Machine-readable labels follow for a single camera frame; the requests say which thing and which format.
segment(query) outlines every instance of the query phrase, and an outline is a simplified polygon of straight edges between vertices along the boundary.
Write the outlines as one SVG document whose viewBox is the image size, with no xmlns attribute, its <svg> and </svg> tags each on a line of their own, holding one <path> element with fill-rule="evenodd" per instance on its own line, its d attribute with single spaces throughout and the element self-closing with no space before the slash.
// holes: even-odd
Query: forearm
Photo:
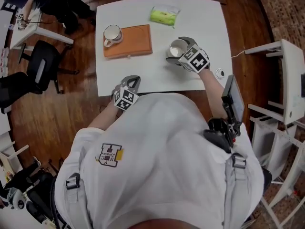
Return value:
<svg viewBox="0 0 305 229">
<path fill-rule="evenodd" d="M 88 127 L 95 127 L 106 131 L 116 119 L 119 109 L 110 102 L 107 107 L 91 122 Z"/>
<path fill-rule="evenodd" d="M 223 108 L 223 101 L 221 99 L 221 96 L 224 92 L 223 86 L 221 86 L 221 84 L 213 75 L 213 72 L 210 70 L 202 70 L 199 73 L 199 76 L 204 83 L 213 117 L 226 119 L 227 114 Z"/>
<path fill-rule="evenodd" d="M 29 15 L 30 15 L 32 7 L 33 7 L 33 3 L 34 3 L 34 0 L 28 0 L 27 3 L 24 5 L 24 7 L 22 9 L 23 19 L 25 21 L 27 21 L 28 18 L 29 18 Z"/>
</svg>

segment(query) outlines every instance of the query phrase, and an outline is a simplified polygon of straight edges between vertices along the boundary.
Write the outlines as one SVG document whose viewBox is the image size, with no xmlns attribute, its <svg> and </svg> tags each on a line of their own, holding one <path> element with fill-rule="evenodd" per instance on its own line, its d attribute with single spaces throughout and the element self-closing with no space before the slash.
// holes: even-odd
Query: white mug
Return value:
<svg viewBox="0 0 305 229">
<path fill-rule="evenodd" d="M 167 49 L 167 56 L 180 58 L 184 53 L 187 52 L 187 45 L 187 42 L 181 39 L 173 41 Z"/>
<path fill-rule="evenodd" d="M 123 41 L 123 33 L 119 26 L 117 25 L 110 25 L 104 31 L 104 46 L 109 48 L 114 43 L 120 43 Z"/>
</svg>

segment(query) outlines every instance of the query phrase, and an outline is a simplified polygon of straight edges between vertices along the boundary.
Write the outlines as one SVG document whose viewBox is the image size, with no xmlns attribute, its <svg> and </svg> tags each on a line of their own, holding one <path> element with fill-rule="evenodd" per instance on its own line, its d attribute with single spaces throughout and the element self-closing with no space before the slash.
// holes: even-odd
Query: strap buckle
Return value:
<svg viewBox="0 0 305 229">
<path fill-rule="evenodd" d="M 79 173 L 74 173 L 66 180 L 66 188 L 67 190 L 75 189 L 80 187 L 80 179 L 81 176 Z"/>
<path fill-rule="evenodd" d="M 233 167 L 234 168 L 240 168 L 240 169 L 245 169 L 246 168 L 247 161 L 239 153 L 232 154 L 232 160 L 233 160 Z"/>
</svg>

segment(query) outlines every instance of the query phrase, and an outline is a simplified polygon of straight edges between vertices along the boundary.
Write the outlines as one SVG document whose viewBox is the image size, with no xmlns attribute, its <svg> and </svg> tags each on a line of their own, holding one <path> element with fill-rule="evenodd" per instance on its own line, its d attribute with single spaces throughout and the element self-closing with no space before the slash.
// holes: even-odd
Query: mug handle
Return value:
<svg viewBox="0 0 305 229">
<path fill-rule="evenodd" d="M 105 39 L 105 41 L 104 41 L 104 46 L 105 46 L 106 48 L 109 48 L 112 44 L 113 44 L 113 42 L 111 42 L 111 41 Z"/>
</svg>

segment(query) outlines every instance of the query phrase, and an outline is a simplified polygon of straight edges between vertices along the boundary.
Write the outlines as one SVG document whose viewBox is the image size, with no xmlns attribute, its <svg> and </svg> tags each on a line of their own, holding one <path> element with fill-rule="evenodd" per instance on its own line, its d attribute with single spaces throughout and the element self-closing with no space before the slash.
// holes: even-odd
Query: black electronic device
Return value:
<svg viewBox="0 0 305 229">
<path fill-rule="evenodd" d="M 243 122 L 244 102 L 234 75 L 229 75 L 222 95 L 223 107 L 228 118 L 211 118 L 209 130 L 204 130 L 204 137 L 231 153 L 235 138 L 240 136 L 240 126 Z"/>
</svg>

